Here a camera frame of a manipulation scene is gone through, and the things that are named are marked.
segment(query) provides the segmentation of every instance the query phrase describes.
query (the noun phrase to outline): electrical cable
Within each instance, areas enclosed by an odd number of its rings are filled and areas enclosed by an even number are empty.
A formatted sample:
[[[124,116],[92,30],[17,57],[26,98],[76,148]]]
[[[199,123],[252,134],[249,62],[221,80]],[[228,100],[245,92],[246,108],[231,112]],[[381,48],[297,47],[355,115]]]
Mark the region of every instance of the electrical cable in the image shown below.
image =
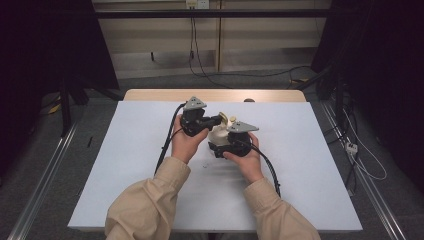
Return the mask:
[[[160,154],[160,156],[159,156],[158,163],[157,163],[157,165],[156,165],[155,174],[156,174],[156,172],[158,171],[159,166],[162,164],[163,159],[165,158],[166,151],[168,150],[168,147],[169,147],[169,144],[171,143],[172,138],[175,136],[175,134],[176,134],[177,132],[179,132],[179,131],[181,130],[181,129],[179,129],[178,131],[176,131],[176,132],[172,135],[172,137],[171,137],[172,128],[173,128],[173,126],[174,126],[175,118],[177,117],[177,114],[178,114],[178,112],[180,111],[180,109],[181,109],[181,108],[183,108],[185,105],[186,105],[186,103],[182,103],[182,104],[180,104],[180,105],[177,107],[177,109],[175,110],[174,115],[172,116],[171,126],[169,127],[168,136],[166,137],[165,144],[164,144],[164,145],[163,145],[163,147],[162,147],[162,152],[161,152],[161,154]]]
[[[247,144],[247,143],[240,141],[240,140],[236,140],[236,141],[238,143],[241,143],[242,145],[249,147],[250,149],[256,151],[257,153],[259,153],[259,155],[261,155],[264,158],[265,163],[268,165],[269,171],[271,172],[271,176],[272,176],[273,181],[274,181],[275,192],[277,192],[278,196],[281,197],[280,183],[278,182],[277,174],[275,173],[274,167],[272,166],[272,163],[268,159],[268,157],[265,156],[265,154],[261,150],[259,150],[259,148],[257,146],[255,146],[253,143]]]
[[[334,131],[337,128],[339,128],[339,127],[337,125],[335,125],[333,128],[330,128],[330,129],[325,130],[324,132],[322,132],[322,135],[327,136],[328,134],[330,134],[332,131]]]
[[[349,112],[348,115],[351,115],[351,114],[353,115],[353,117],[355,119],[355,126],[357,128],[356,117],[355,117],[355,115],[353,113],[353,105],[352,106],[349,106],[349,105],[344,104],[343,106],[348,109],[348,112]],[[347,133],[349,131],[349,126],[342,126],[342,127],[340,127],[340,126],[337,126],[336,125],[336,126],[334,126],[334,128],[329,129],[329,130],[323,132],[324,136],[328,135],[331,132],[331,130],[335,130],[337,128],[341,132],[341,135],[338,138],[336,138],[334,140],[331,140],[330,142],[327,142],[327,145],[332,144],[332,143],[335,143],[335,142],[337,142],[339,140],[342,140],[347,135]]]
[[[358,124],[357,124],[356,116],[355,116],[355,113],[354,113],[354,105],[353,105],[353,102],[354,101],[351,98],[351,96],[344,96],[343,98],[346,98],[346,97],[349,97],[349,102],[348,102],[348,104],[343,104],[343,107],[347,110],[347,114],[346,114],[347,117],[350,118],[350,115],[352,115],[352,117],[353,117],[353,120],[354,120],[354,123],[355,123],[354,124],[355,127],[354,128],[352,127],[352,131],[355,131],[357,133],[357,135],[359,135],[358,134]],[[348,126],[344,127],[343,129],[347,129],[348,130],[349,127],[351,127],[351,126],[348,125]],[[341,128],[336,125],[334,128],[329,129],[327,131],[324,131],[323,134],[324,135],[327,135],[329,132],[331,132],[332,130],[335,130],[337,128],[339,129],[339,132],[342,132],[342,130],[340,130]],[[358,145],[358,140],[357,140],[356,137],[355,137],[355,140],[353,141],[353,143],[356,144],[356,145]],[[353,178],[354,178],[353,194],[355,194],[356,189],[357,189],[357,176],[356,176],[356,172],[355,172],[355,165],[356,165],[356,162],[358,161],[359,149],[357,149],[357,152],[355,154],[355,160],[356,161],[353,161],[353,162],[350,161],[348,152],[347,151],[344,151],[344,153],[346,154],[346,157],[349,160],[349,164],[351,165],[350,166],[349,173],[348,173],[348,176],[347,176],[346,180],[344,181],[344,185],[345,185],[345,187],[347,189],[348,188],[349,181],[350,181],[350,178],[351,178],[352,173],[353,173]]]
[[[200,69],[202,71],[202,75],[195,73],[193,70],[193,67],[191,65],[191,59],[192,59],[192,53],[193,51],[193,41],[194,44],[196,46],[196,55],[197,55],[197,61],[199,62],[200,65]],[[200,60],[200,55],[199,55],[199,47],[198,47],[198,43],[197,43],[197,29],[196,29],[196,20],[194,18],[191,18],[191,43],[190,43],[190,57],[189,57],[189,66],[190,66],[190,71],[192,72],[193,75],[198,76],[198,77],[206,77],[208,79],[208,81],[210,81],[211,83],[218,85],[220,87],[224,87],[224,88],[228,88],[228,89],[233,89],[229,86],[226,86],[224,84],[220,84],[217,82],[214,82],[212,79],[210,79],[210,77],[212,76],[242,76],[242,77],[272,77],[272,76],[278,76],[278,75],[282,75],[285,73],[289,73],[290,74],[290,84],[286,89],[289,89],[291,84],[292,84],[292,77],[291,77],[291,72],[293,70],[299,69],[299,68],[311,68],[310,66],[297,66],[297,67],[293,67],[289,70],[284,70],[281,72],[277,72],[277,73],[270,73],[270,74],[262,74],[262,75],[256,75],[256,74],[242,74],[242,73],[214,73],[214,74],[207,74],[205,73],[204,69],[203,69],[203,65],[202,62]]]
[[[352,130],[354,129],[352,126],[352,122],[350,121],[346,111],[343,109],[344,114],[347,116],[347,120],[349,122],[350,127],[352,128]],[[359,169],[361,169],[363,172],[365,172],[365,174],[367,174],[369,177],[375,179],[375,180],[384,180],[387,178],[387,171],[384,168],[383,164],[380,162],[380,160],[378,160],[378,158],[365,146],[365,144],[361,141],[361,139],[358,137],[358,135],[356,134],[356,132],[353,130],[352,131],[353,134],[355,135],[355,137],[358,139],[358,142],[368,151],[368,153],[371,154],[371,156],[377,161],[377,163],[380,165],[381,169],[384,171],[384,176],[383,177],[376,177],[374,175],[372,175],[371,173],[369,173],[365,167],[362,164],[359,164],[359,161],[361,161],[361,158],[358,157],[358,160],[355,159],[355,157],[352,155],[352,153],[350,153],[350,155],[353,158],[353,161],[356,162],[356,164],[358,165]]]
[[[193,38],[196,44],[196,53],[197,53],[197,61],[199,62],[200,65],[200,69],[202,70],[203,75],[198,75],[193,71],[193,68],[191,66],[191,53],[193,52]],[[203,66],[202,66],[202,62],[200,61],[200,55],[199,55],[199,46],[197,44],[197,30],[196,30],[196,20],[194,18],[191,18],[191,44],[190,44],[190,59],[189,59],[189,64],[190,64],[190,70],[191,72],[198,77],[206,77],[206,79],[208,79],[209,82],[211,82],[214,85],[223,87],[223,88],[227,88],[227,89],[233,89],[232,87],[229,87],[227,85],[224,84],[220,84],[217,82],[214,82],[212,79],[209,78],[209,76],[205,73],[205,71],[203,70]]]

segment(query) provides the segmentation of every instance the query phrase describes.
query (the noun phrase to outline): white tabletop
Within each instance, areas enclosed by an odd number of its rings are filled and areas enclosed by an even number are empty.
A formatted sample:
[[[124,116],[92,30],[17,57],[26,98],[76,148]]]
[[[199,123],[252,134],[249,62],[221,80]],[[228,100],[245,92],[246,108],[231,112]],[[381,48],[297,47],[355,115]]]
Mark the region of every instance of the white tabletop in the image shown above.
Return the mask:
[[[69,222],[104,228],[107,209],[129,185],[153,176],[177,102],[120,102],[81,198]],[[319,231],[362,226],[309,103],[207,102],[205,116],[224,112],[259,127],[261,151],[274,165],[282,199]],[[174,231],[255,231],[237,166],[216,159],[203,141],[177,201]],[[263,162],[263,172],[269,169]]]

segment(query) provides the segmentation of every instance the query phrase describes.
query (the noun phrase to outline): gray bracket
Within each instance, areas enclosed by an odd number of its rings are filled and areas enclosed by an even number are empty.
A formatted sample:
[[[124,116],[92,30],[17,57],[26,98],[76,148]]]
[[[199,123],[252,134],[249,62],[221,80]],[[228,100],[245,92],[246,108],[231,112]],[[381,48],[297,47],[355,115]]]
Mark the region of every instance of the gray bracket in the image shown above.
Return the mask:
[[[233,123],[233,125],[227,128],[227,131],[232,133],[243,133],[243,132],[251,132],[251,131],[258,131],[258,130],[259,128],[244,122],[235,122]]]
[[[195,110],[195,109],[201,109],[206,107],[206,104],[202,102],[197,97],[193,96],[190,98],[190,100],[187,101],[186,105],[184,106],[183,110]]]

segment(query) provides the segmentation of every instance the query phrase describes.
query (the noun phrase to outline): power strip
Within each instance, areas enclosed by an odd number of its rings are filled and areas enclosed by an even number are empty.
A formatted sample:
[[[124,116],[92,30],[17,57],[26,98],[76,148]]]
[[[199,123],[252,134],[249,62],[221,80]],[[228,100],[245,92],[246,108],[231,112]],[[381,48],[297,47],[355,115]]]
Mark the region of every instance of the power strip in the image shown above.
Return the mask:
[[[186,0],[187,9],[197,9],[197,0]]]
[[[186,0],[187,9],[209,9],[209,0]]]
[[[197,9],[209,9],[209,0],[198,0]]]
[[[347,142],[346,145],[345,145],[345,150],[346,150],[346,152],[355,156],[355,154],[358,152],[358,145],[353,144],[351,142]]]

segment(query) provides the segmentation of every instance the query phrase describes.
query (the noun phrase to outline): metal rail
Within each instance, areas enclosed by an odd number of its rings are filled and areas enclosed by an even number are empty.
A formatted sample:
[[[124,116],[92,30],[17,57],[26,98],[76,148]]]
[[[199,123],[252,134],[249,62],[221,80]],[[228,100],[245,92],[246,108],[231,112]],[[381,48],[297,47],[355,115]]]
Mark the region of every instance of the metal rail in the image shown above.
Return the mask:
[[[324,110],[325,115],[327,116],[331,126],[334,128],[334,131],[336,132],[336,135],[338,137],[342,136],[342,133],[338,130],[336,127],[337,122],[334,119],[335,112],[333,108],[330,105],[326,105],[325,103],[321,102],[321,106]],[[340,143],[342,145],[342,148],[344,149],[344,140],[340,138]],[[349,161],[351,164],[353,164],[353,157],[349,155]],[[362,161],[358,159],[357,161],[359,164],[362,165],[362,167],[365,169],[365,166],[363,165]],[[393,211],[390,209],[389,205],[387,204],[386,200],[384,199],[383,195],[378,190],[377,186],[375,185],[374,180],[365,174],[359,167],[358,164],[355,164],[355,173],[357,174],[359,180],[361,181],[368,198],[370,199],[372,205],[374,206],[381,222],[383,223],[384,227],[386,228],[387,233],[389,234],[390,238],[393,240],[406,240],[405,234],[402,232],[402,229],[400,228],[400,225],[398,221],[396,220],[396,217],[393,213]]]
[[[194,10],[97,10],[41,12],[44,17],[99,19],[128,18],[327,18],[359,15],[358,9],[194,9]]]
[[[47,195],[48,190],[53,182],[53,179],[56,175],[57,170],[59,169],[60,163],[65,156],[66,150],[68,149],[72,138],[75,134],[77,123],[79,119],[76,119],[71,125],[68,133],[60,138],[58,146],[50,158],[50,161],[47,165],[46,170],[38,182],[37,187],[32,193],[30,199],[25,205],[24,210],[20,214],[15,226],[12,229],[7,240],[24,240],[26,239],[28,232],[36,218],[38,211],[44,201],[45,196]]]

